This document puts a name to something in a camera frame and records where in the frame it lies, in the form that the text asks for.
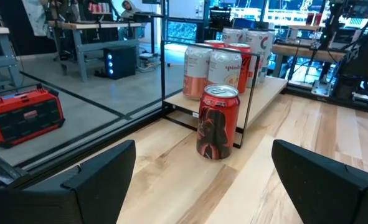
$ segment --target can lid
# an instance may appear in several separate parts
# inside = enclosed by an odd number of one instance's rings
[[[240,43],[232,43],[232,44],[229,44],[229,47],[250,48],[250,45],[240,44]]]
[[[224,41],[222,40],[205,40],[205,43],[215,43],[215,44],[223,44]]]
[[[238,90],[228,85],[208,85],[204,88],[204,91],[218,98],[233,98],[239,94]]]

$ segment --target person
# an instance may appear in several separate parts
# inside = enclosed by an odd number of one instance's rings
[[[123,13],[121,13],[120,18],[123,20],[132,19],[136,12],[141,12],[141,10],[137,9],[135,5],[130,0],[124,0],[121,5],[125,9]],[[119,40],[124,40],[126,37],[127,39],[132,39],[133,37],[128,35],[128,28],[127,27],[120,27],[118,31]],[[138,35],[143,32],[143,29],[138,29]]]

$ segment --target pull tab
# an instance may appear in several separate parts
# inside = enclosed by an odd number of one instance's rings
[[[214,90],[211,90],[211,92],[213,94],[220,94],[220,93],[225,93],[227,90],[224,90],[223,88],[218,88],[218,89],[214,89]]]

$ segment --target black metal frame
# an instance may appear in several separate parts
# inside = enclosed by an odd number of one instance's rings
[[[167,119],[169,121],[172,121],[176,124],[180,124],[183,127],[186,127],[186,128],[189,128],[191,130],[196,131],[197,128],[189,126],[188,124],[182,123],[182,122],[180,122],[176,119],[173,119],[173,118],[170,118],[170,117],[167,116],[169,113],[173,112],[174,110],[181,111],[181,112],[183,112],[185,114],[189,114],[191,116],[193,116],[194,113],[198,114],[195,111],[191,111],[191,110],[188,110],[186,108],[183,108],[183,107],[180,107],[180,106],[177,106],[177,105],[174,105],[174,104],[171,104],[171,103],[168,103],[168,102],[165,101],[165,99],[166,99],[166,67],[165,67],[166,61],[165,61],[165,58],[164,58],[165,57],[164,45],[167,44],[167,43],[169,43],[169,44],[182,44],[182,45],[187,45],[187,46],[196,46],[196,47],[202,47],[202,48],[205,48],[205,49],[222,50],[222,51],[225,51],[225,52],[233,52],[233,53],[238,53],[238,52],[235,51],[235,50],[230,50],[230,49],[219,49],[219,48],[215,48],[215,47],[212,47],[212,46],[210,46],[210,47],[209,46],[203,46],[203,45],[200,46],[200,45],[196,45],[196,44],[188,44],[188,43],[172,41],[172,40],[162,40],[161,41],[161,43],[160,43],[160,47],[161,47],[160,60],[161,60],[162,118],[165,118],[165,119]],[[247,127],[248,115],[249,115],[249,112],[250,112],[250,107],[252,105],[253,93],[254,93],[255,84],[256,84],[256,80],[257,80],[258,64],[260,63],[260,55],[259,54],[253,54],[253,53],[247,53],[247,52],[241,52],[241,54],[249,55],[253,58],[256,57],[256,63],[255,63],[255,69],[254,69],[254,74],[255,75],[253,76],[252,88],[250,90],[250,96],[249,96],[249,99],[248,99],[248,105],[247,105],[247,110],[246,110],[245,124],[244,124],[243,128],[236,127],[236,132],[239,133],[239,134],[242,134],[240,144],[234,143],[234,146],[237,147],[237,148],[242,147],[243,139],[245,137],[245,130],[248,128]]]

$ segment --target metal rack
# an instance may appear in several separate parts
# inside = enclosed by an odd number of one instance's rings
[[[165,57],[165,47],[164,47],[164,45],[166,43],[169,43],[169,44],[184,44],[184,45],[188,45],[188,46],[203,47],[203,48],[206,48],[206,49],[222,50],[222,51],[225,51],[225,52],[233,52],[233,53],[238,53],[238,52],[234,51],[234,50],[229,50],[229,49],[218,49],[218,48],[211,47],[211,46],[210,47],[208,47],[208,46],[198,46],[198,45],[195,45],[195,44],[188,44],[188,43],[182,43],[182,42],[171,41],[171,40],[169,40],[169,41],[162,40],[161,41],[161,88],[162,88],[162,90],[161,90],[161,95],[162,95],[161,99],[162,99],[163,118],[165,118],[167,120],[170,120],[170,121],[173,121],[173,122],[175,122],[177,124],[180,124],[184,127],[193,129],[195,131],[195,130],[197,130],[197,128],[194,128],[192,126],[189,126],[188,124],[185,124],[181,121],[178,121],[174,118],[170,118],[170,117],[167,116],[168,113],[171,113],[174,110],[178,110],[178,111],[182,111],[185,114],[189,114],[191,116],[196,117],[198,115],[197,111],[199,110],[199,107],[197,107],[197,110],[194,111],[194,109],[191,109],[191,108],[193,108],[193,106],[182,106],[182,105],[180,106],[177,103],[172,103],[171,101],[167,100],[167,99],[170,99],[171,97],[174,97],[174,96],[177,96],[178,94],[181,94],[182,89],[180,89],[178,91],[175,91],[174,93],[170,94],[168,97],[166,96],[166,68],[165,68],[166,62],[165,62],[165,58],[164,58]],[[241,54],[250,55],[253,58],[256,57],[256,64],[255,65],[258,65],[259,62],[260,62],[260,55],[258,55],[258,54],[247,53],[247,52],[241,52]],[[257,72],[258,72],[258,66],[255,66],[254,74],[257,74]],[[234,146],[237,147],[237,148],[242,147],[243,139],[245,137],[245,130],[248,127],[249,112],[250,112],[250,107],[251,107],[251,104],[252,104],[253,94],[254,94],[254,91],[255,91],[256,79],[257,79],[257,76],[254,76],[251,89],[245,93],[245,94],[248,94],[248,102],[247,102],[248,104],[247,104],[247,108],[245,110],[245,118],[244,118],[245,121],[243,123],[243,126],[240,125],[240,126],[237,126],[237,128],[236,128],[236,132],[242,135],[242,137],[240,139],[240,144],[234,143]],[[193,100],[188,100],[188,102],[199,104],[198,101],[193,101]]]

